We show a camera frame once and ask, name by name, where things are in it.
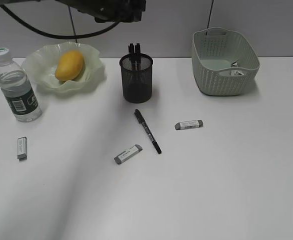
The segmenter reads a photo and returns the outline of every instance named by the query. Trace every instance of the white eraser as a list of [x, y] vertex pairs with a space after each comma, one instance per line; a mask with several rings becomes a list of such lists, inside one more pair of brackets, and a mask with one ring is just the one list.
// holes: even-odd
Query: white eraser
[[17, 139], [17, 159], [27, 158], [27, 138], [21, 137]]
[[136, 145], [130, 147], [129, 149], [125, 150], [124, 152], [122, 152], [118, 156], [116, 156], [114, 158], [114, 160], [117, 164], [120, 165], [141, 151], [142, 151], [142, 147], [140, 145], [136, 144]]
[[174, 127], [175, 130], [197, 129], [203, 127], [203, 122], [202, 120], [183, 121], [178, 122]]

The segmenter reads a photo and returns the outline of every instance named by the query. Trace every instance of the basket handle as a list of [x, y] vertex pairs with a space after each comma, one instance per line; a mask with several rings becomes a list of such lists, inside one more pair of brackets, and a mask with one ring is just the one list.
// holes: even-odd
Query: basket handle
[[227, 69], [222, 69], [222, 70], [217, 70], [215, 71], [216, 73], [218, 73], [220, 76], [226, 77], [225, 75], [223, 75], [222, 73], [224, 72], [230, 72], [230, 71], [241, 71], [243, 73], [243, 75], [236, 75], [236, 76], [230, 76], [230, 77], [243, 77], [245, 75], [247, 75], [248, 70], [242, 67], [231, 67], [231, 68], [227, 68]]
[[210, 27], [204, 30], [204, 33], [207, 37], [214, 36], [225, 36], [229, 33], [229, 30], [222, 28], [222, 27]]

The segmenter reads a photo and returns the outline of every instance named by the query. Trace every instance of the mango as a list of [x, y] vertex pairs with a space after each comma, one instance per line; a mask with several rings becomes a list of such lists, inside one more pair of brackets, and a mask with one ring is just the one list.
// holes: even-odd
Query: mango
[[73, 80], [80, 74], [83, 66], [83, 55], [79, 51], [68, 51], [60, 57], [55, 77], [63, 82]]

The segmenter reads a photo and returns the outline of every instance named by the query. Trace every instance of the pen holder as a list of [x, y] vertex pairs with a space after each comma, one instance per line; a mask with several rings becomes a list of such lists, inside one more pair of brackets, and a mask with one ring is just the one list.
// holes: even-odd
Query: pen holder
[[146, 54], [140, 54], [141, 63], [131, 61], [132, 55], [121, 58], [123, 97], [130, 103], [140, 104], [152, 96], [153, 60]]

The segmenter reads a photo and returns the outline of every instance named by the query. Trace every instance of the marker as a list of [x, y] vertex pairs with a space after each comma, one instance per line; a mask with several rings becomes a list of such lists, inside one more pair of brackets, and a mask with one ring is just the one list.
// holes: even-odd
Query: marker
[[150, 131], [150, 128], [148, 127], [148, 125], [147, 125], [145, 119], [143, 118], [141, 112], [138, 109], [136, 109], [134, 115], [136, 116], [136, 118], [138, 120], [138, 123], [143, 126], [148, 138], [151, 140], [151, 142], [152, 142], [153, 146], [155, 147], [155, 150], [157, 151], [157, 153], [161, 154], [162, 151], [161, 151], [157, 141], [155, 140], [154, 136], [152, 135], [152, 133]]

